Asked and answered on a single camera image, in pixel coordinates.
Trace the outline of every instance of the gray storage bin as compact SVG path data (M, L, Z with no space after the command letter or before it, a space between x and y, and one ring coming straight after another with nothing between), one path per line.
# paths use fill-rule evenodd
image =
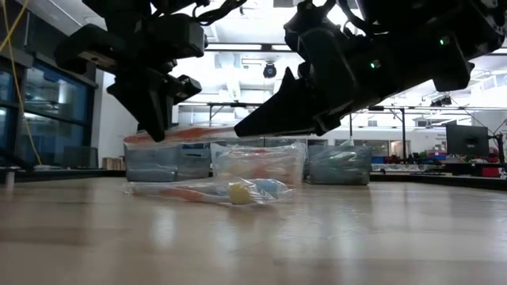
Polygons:
M366 185L370 182L370 147L310 146L308 154L312 184Z
M171 146L153 150L125 147L127 179L135 182L171 182L209 177L211 153L207 149Z

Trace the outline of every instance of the yellow cable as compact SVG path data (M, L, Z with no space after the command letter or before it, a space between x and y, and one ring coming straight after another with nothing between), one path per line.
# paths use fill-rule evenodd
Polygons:
M9 29L9 26L8 25L6 26L7 36L2 41L2 45L0 45L0 51L3 51L3 48L6 46L7 41L9 41L10 37L13 36L14 30L16 29L17 25L19 24L19 21L23 17L23 13L25 12L26 7L28 6L29 2L30 2L30 0L26 0L25 4L23 5L23 8L21 8L21 11L17 15L17 18L14 21L12 28ZM7 1L5 0L5 1L3 1L3 9L5 11L6 11L6 7L7 7Z
M18 19L21 19L21 17L23 16L25 8L29 2L30 2L30 0L25 1L25 4L23 5L23 8L21 9L20 14L17 16L16 21L14 22L14 25L11 28L11 30L9 30L9 22L7 21L7 7L6 7L7 3L4 2L4 6L3 6L3 19L4 19L4 22L6 25L6 32L8 32L7 37L4 39L4 43L7 43L9 45L10 63L12 65L13 75L14 75L14 85L16 86L17 99L19 100L19 109L21 110L21 113L23 114L23 116L25 116L25 106L24 106L23 99L21 98L21 90L19 88L19 81L17 80L16 63L14 62L13 47L12 47L12 44L10 43L10 37L12 36L12 33L17 26L17 23L19 22ZM0 47L0 51L3 49L4 43L2 43L2 46ZM35 143L33 142L33 137L32 137L32 132L30 131L29 122L26 118L25 118L25 126L26 126L26 131L28 132L28 135L29 135L30 143L32 144L33 153L37 157L37 161L39 162L39 165L42 165L42 161L40 160L39 153L37 153L37 149L35 148Z

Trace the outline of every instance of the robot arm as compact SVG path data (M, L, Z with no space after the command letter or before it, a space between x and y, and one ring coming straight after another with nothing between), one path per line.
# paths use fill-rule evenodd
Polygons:
M226 0L193 17L173 13L209 0L83 1L105 18L108 31L83 27L60 44L56 62L82 73L91 61L115 74L108 91L159 141L171 107L200 92L194 79L169 75L176 59L203 56L201 25L246 0ZM305 60L299 78L287 69L280 91L235 126L238 136L323 135L349 113L428 80L438 91L463 89L474 67L468 60L505 39L507 0L357 0L364 20L347 0L335 1L298 4L284 29L287 45ZM158 8L153 15L150 2ZM365 36L327 19L336 4Z

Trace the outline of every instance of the wooden table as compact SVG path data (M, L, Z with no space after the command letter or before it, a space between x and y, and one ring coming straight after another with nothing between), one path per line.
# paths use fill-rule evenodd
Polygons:
M0 192L0 284L505 284L507 196L306 186L269 207L139 198L120 178Z

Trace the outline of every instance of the toothbrush package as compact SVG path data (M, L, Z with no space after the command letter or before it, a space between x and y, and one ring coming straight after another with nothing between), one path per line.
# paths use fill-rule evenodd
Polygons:
M132 182L126 193L189 202L250 205L289 200L294 190L274 179L207 178L170 183Z

